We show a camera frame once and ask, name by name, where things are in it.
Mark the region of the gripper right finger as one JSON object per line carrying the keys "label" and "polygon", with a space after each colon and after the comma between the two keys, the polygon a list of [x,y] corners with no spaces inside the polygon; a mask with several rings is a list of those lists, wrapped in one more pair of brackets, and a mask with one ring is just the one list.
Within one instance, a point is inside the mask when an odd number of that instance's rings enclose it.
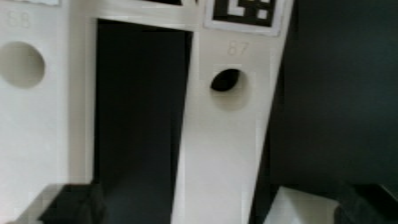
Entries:
{"label": "gripper right finger", "polygon": [[338,202],[335,224],[398,224],[398,185],[345,183]]}

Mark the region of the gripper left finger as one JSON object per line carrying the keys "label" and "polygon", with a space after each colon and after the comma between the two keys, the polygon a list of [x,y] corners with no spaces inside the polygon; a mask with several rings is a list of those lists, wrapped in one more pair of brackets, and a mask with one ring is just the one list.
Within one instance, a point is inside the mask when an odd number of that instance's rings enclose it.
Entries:
{"label": "gripper left finger", "polygon": [[98,184],[68,184],[40,216],[43,224],[107,224],[107,205]]}

